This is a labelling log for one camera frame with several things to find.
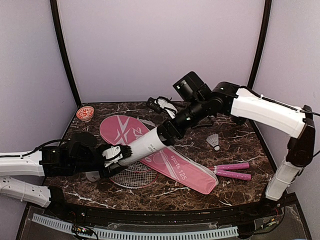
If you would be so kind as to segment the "clear plastic tube lid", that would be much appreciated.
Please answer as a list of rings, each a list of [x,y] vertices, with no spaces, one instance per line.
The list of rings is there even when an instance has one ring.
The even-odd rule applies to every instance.
[[[100,173],[98,171],[90,171],[85,173],[86,178],[94,183],[101,179]]]

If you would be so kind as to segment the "white cardboard shuttlecock tube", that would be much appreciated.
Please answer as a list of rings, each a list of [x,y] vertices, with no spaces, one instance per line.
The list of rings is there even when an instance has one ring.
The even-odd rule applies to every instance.
[[[119,160],[118,164],[128,166],[166,148],[167,146],[160,140],[157,130],[158,128],[156,127],[130,143],[132,155]]]

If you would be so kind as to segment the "pink racket cover bag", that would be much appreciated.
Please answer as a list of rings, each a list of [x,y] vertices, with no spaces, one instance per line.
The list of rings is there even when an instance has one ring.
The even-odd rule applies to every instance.
[[[112,145],[129,146],[130,143],[151,130],[139,119],[126,115],[107,117],[99,126],[102,139]],[[140,162],[204,195],[210,194],[219,184],[216,175],[211,170],[183,156],[172,146],[167,146],[141,159]]]

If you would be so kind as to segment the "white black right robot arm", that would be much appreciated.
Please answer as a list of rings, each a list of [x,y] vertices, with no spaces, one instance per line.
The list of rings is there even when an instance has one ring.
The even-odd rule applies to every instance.
[[[252,120],[289,135],[287,155],[265,189],[265,198],[255,205],[255,213],[266,217],[296,176],[314,158],[316,128],[311,107],[291,106],[254,92],[246,86],[220,82],[214,89],[191,71],[173,87],[189,105],[157,127],[160,140],[171,146],[187,129],[208,116],[232,116],[237,124]]]

